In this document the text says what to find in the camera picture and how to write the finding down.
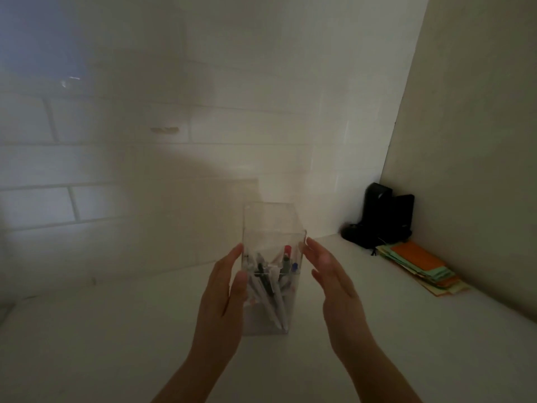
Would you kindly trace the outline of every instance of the stack of sticky notes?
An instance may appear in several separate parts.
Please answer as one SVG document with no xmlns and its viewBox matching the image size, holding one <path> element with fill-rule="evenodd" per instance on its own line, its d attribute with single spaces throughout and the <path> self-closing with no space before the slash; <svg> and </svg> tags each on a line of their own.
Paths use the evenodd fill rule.
<svg viewBox="0 0 537 403">
<path fill-rule="evenodd" d="M 382 257 L 405 268 L 428 291 L 435 296 L 455 294 L 470 288 L 446 263 L 412 241 L 378 246 Z"/>
</svg>

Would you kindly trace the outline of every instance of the desk surface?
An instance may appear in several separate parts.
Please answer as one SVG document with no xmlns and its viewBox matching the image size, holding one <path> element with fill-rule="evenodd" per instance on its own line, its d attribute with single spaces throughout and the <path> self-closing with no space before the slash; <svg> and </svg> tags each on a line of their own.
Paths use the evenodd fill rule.
<svg viewBox="0 0 537 403">
<path fill-rule="evenodd" d="M 537 325 L 478 291 L 434 298 L 402 270 L 319 240 L 345 266 L 387 355 L 424 401 L 536 402 Z M 209 401 L 358 401 L 305 263 L 287 336 L 244 338 Z M 0 401 L 148 402 L 190 347 L 210 265 L 58 292 L 0 328 Z"/>
</svg>

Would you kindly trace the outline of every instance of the black device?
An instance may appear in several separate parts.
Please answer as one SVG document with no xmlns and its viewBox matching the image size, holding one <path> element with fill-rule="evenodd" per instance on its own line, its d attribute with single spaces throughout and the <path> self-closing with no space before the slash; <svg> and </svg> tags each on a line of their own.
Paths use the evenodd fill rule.
<svg viewBox="0 0 537 403">
<path fill-rule="evenodd" d="M 372 183 L 364 198 L 362 220 L 341 229 L 341 237 L 366 249 L 407 240 L 414 209 L 414 195 L 393 196 L 387 186 Z"/>
</svg>

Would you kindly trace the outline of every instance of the right hand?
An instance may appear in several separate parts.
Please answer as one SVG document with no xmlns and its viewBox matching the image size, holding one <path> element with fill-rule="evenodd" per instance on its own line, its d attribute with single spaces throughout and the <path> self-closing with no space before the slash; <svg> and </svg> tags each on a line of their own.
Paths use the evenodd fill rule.
<svg viewBox="0 0 537 403">
<path fill-rule="evenodd" d="M 364 308 L 352 280 L 332 253 L 310 237 L 302 252 L 315 268 L 312 276 L 324 291 L 323 315 L 332 349 L 346 365 L 360 349 L 374 344 Z"/>
</svg>

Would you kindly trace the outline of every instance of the clear acrylic pen holder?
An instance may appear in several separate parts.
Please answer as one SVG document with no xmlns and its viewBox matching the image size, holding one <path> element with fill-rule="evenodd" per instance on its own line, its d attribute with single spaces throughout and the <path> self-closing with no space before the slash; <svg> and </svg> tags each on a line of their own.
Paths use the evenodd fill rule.
<svg viewBox="0 0 537 403">
<path fill-rule="evenodd" d="M 306 232 L 292 203 L 244 206 L 242 270 L 248 272 L 245 335 L 286 334 L 302 268 Z"/>
</svg>

